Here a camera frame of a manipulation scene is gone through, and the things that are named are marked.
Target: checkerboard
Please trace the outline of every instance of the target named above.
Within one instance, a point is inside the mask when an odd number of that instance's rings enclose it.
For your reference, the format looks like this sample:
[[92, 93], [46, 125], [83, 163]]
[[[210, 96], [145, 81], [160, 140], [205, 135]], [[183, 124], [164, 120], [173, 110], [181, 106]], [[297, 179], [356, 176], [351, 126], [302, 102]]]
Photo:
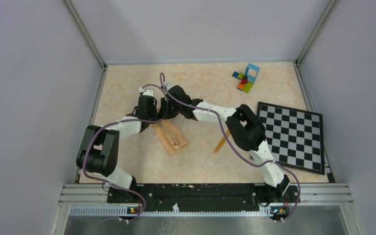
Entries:
[[257, 116], [276, 161], [325, 174], [321, 114], [259, 102]]

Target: gray wall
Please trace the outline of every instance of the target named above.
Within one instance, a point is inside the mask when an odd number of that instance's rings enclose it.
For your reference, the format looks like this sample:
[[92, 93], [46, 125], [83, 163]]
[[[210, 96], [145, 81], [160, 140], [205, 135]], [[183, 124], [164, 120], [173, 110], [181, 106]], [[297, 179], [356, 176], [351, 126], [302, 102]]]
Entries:
[[376, 1], [340, 1], [302, 66], [335, 174], [376, 234]]
[[0, 0], [0, 234], [48, 234], [100, 68], [60, 0]]
[[106, 63], [294, 60], [329, 0], [73, 0]]

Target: metal frame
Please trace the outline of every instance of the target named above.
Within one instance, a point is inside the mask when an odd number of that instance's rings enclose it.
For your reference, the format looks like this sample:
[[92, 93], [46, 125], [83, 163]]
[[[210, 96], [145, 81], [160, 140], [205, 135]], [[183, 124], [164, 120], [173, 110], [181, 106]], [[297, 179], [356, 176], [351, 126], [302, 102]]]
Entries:
[[[93, 124], [94, 117], [97, 111], [97, 107], [100, 101], [101, 91], [104, 85], [104, 80], [107, 73], [107, 65], [104, 63], [97, 47], [95, 46], [90, 34], [88, 33], [86, 27], [84, 26], [82, 20], [80, 19], [75, 7], [73, 6], [71, 0], [62, 0], [68, 9], [73, 21], [75, 22], [78, 30], [83, 36], [89, 50], [99, 63], [100, 67], [103, 69], [102, 76], [100, 79], [100, 84], [98, 87], [97, 95], [94, 101], [92, 114], [90, 117], [90, 124]], [[316, 37], [322, 30], [325, 21], [328, 19], [332, 9], [336, 6], [338, 0], [330, 0], [325, 11], [323, 12], [319, 22], [317, 23], [314, 31], [309, 37], [307, 43], [305, 44], [302, 52], [300, 53], [297, 60], [294, 62], [295, 72], [299, 81], [299, 85], [302, 90], [302, 94], [305, 100], [306, 107], [309, 111], [315, 112], [315, 106], [310, 93], [307, 89], [307, 84], [305, 78], [302, 74], [301, 63], [305, 59], [307, 52], [313, 45]], [[325, 159], [327, 163], [330, 163], [328, 158], [328, 151], [325, 148]], [[83, 208], [94, 208], [94, 206], [102, 206], [104, 208], [117, 208], [118, 205], [108, 204], [107, 195], [100, 184], [72, 184], [64, 185], [62, 190], [60, 200], [58, 203], [58, 208], [53, 221], [53, 226], [51, 230], [52, 235], [63, 235], [67, 227], [68, 217], [71, 211], [80, 207]], [[364, 228], [362, 226], [361, 220], [358, 217], [353, 198], [351, 196], [350, 189], [346, 183], [318, 183], [318, 184], [301, 184], [301, 203], [299, 206], [340, 206], [344, 221], [350, 235], [363, 235], [365, 234]], [[193, 216], [200, 216], [200, 214], [193, 213]], [[242, 216], [241, 212], [236, 212], [235, 216]]]

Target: beige table surface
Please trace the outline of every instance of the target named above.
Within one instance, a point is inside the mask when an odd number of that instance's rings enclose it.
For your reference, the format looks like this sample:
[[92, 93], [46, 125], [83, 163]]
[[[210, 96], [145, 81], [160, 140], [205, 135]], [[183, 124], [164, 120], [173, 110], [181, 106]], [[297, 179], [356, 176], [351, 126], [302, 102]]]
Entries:
[[[167, 82], [180, 85], [191, 99], [200, 98], [225, 107], [238, 107], [243, 103], [254, 111], [259, 101], [306, 110], [292, 62], [254, 64], [260, 67], [260, 72], [248, 94], [236, 89], [238, 80], [232, 77], [242, 63], [109, 66], [94, 124], [102, 126], [132, 112], [138, 103], [139, 87], [148, 83], [160, 85], [160, 72], [165, 73]], [[155, 90], [158, 101], [161, 96], [162, 93]], [[243, 162], [228, 144], [213, 153], [222, 137], [217, 124], [187, 120], [181, 115], [171, 121], [189, 141], [186, 148], [172, 157], [151, 127], [120, 142], [117, 164], [138, 183], [263, 182], [260, 170]], [[239, 150], [249, 158], [245, 151]], [[303, 183], [328, 181], [325, 175], [291, 171]], [[80, 183], [92, 182], [80, 177]]]

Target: table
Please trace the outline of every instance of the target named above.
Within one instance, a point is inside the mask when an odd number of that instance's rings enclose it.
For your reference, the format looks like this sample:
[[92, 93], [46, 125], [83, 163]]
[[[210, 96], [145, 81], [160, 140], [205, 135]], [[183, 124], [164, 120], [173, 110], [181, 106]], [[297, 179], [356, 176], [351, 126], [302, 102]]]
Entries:
[[[191, 99], [200, 98], [225, 107], [246, 104], [254, 111], [259, 101], [306, 110], [292, 62], [253, 64], [260, 67], [260, 72], [248, 94], [237, 90], [239, 81], [232, 77], [234, 71], [243, 72], [240, 71], [242, 63], [109, 66], [94, 124], [102, 126], [132, 112], [138, 103], [139, 87], [150, 83], [159, 85], [160, 72], [165, 73], [167, 82], [180, 85]], [[158, 101], [162, 96], [155, 90]], [[187, 120], [181, 115], [171, 121], [189, 141], [188, 146], [172, 157], [151, 127], [119, 144], [117, 164], [138, 183], [263, 182], [260, 170], [243, 162], [228, 144], [213, 153], [222, 138], [217, 124]], [[239, 150], [243, 156], [248, 155]], [[301, 183], [328, 182], [326, 175], [290, 170]], [[83, 176], [80, 183], [95, 181]]]

